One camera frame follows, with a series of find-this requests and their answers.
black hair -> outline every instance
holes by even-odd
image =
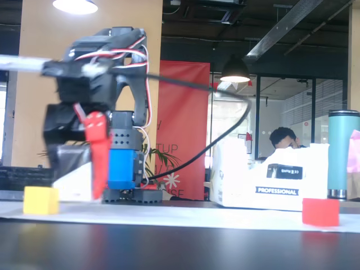
[[[270,141],[272,145],[275,147],[279,142],[281,142],[284,138],[289,136],[290,138],[296,140],[295,132],[290,128],[280,127],[275,129],[270,135]]]

ceiling light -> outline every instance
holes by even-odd
[[[250,80],[248,67],[241,58],[232,55],[229,62],[225,64],[220,80],[232,83],[245,83]]]
[[[55,0],[53,6],[70,14],[84,15],[97,11],[97,6],[90,0]]]

teal water bottle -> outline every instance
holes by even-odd
[[[360,131],[360,113],[353,110],[331,110],[328,114],[328,197],[347,198],[347,165],[349,140]]]

pink bag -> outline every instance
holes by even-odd
[[[360,198],[360,132],[354,130],[349,141],[347,199]]]

black lampshade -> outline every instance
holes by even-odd
[[[232,83],[248,82],[250,80],[248,67],[241,58],[232,55],[229,62],[225,64],[221,80]]]

